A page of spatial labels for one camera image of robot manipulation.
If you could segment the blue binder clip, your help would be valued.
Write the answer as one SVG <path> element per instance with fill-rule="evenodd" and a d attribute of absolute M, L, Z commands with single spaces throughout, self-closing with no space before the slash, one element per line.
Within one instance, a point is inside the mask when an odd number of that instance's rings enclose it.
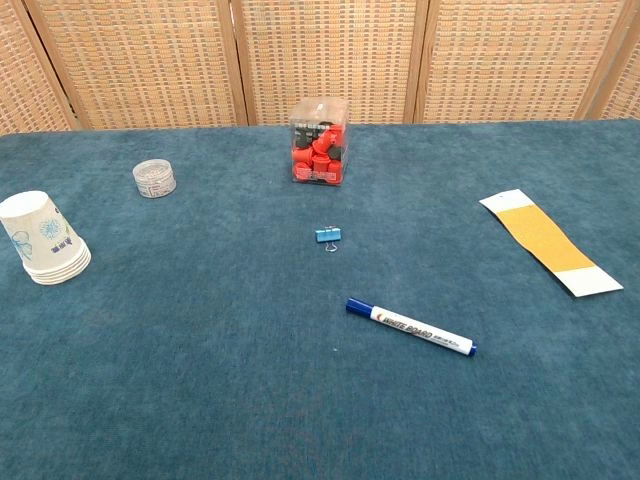
<path fill-rule="evenodd" d="M 325 251 L 334 253 L 338 250 L 336 243 L 342 238 L 341 229 L 337 226 L 326 226 L 315 231 L 315 240 L 317 243 L 325 245 Z"/>

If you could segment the blue whiteboard marker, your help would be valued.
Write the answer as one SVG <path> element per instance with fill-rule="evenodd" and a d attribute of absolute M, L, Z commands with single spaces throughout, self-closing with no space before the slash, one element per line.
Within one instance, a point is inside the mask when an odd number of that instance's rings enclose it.
<path fill-rule="evenodd" d="M 466 337 L 442 330 L 435 326 L 400 315 L 390 310 L 368 304 L 349 297 L 345 309 L 348 312 L 376 321 L 396 330 L 405 332 L 459 354 L 473 357 L 477 352 L 476 343 Z"/>

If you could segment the blue table cloth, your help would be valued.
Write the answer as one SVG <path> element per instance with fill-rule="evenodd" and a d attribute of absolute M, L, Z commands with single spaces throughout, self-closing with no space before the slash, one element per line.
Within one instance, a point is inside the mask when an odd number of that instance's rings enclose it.
<path fill-rule="evenodd" d="M 289 146 L 0 137 L 0 200 L 47 192 L 92 253 L 40 286 L 0 228 L 0 480 L 640 480 L 640 120 L 354 125 L 340 187 Z M 624 289 L 575 297 L 479 203 L 514 189 Z"/>

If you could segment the clear round plastic container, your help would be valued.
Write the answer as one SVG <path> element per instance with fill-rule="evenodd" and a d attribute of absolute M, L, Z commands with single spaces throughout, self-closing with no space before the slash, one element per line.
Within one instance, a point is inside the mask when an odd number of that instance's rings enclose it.
<path fill-rule="evenodd" d="M 149 159 L 137 164 L 133 170 L 138 192 L 145 198 L 160 198 L 172 193 L 176 186 L 173 169 L 165 159 Z"/>

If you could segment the woven wicker screen panel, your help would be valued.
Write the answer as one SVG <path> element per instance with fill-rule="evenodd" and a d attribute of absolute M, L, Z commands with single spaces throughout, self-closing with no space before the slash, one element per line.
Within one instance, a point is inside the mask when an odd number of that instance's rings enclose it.
<path fill-rule="evenodd" d="M 586 119 L 640 119 L 640 0 L 624 0 L 593 80 Z"/>
<path fill-rule="evenodd" d="M 231 0 L 24 0 L 82 129 L 245 126 Z"/>
<path fill-rule="evenodd" d="M 79 128 L 23 0 L 0 0 L 0 136 Z"/>
<path fill-rule="evenodd" d="M 229 0 L 250 125 L 283 125 L 304 97 L 356 124 L 411 123 L 430 0 Z"/>
<path fill-rule="evenodd" d="M 430 0 L 413 123 L 584 113 L 624 0 Z"/>

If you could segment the yellow and white paper card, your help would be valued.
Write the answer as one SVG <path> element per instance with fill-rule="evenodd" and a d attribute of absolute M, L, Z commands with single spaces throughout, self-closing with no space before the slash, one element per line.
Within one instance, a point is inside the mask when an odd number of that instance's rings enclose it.
<path fill-rule="evenodd" d="M 563 230 L 520 189 L 479 201 L 516 242 L 542 263 L 575 297 L 623 290 L 577 248 Z"/>

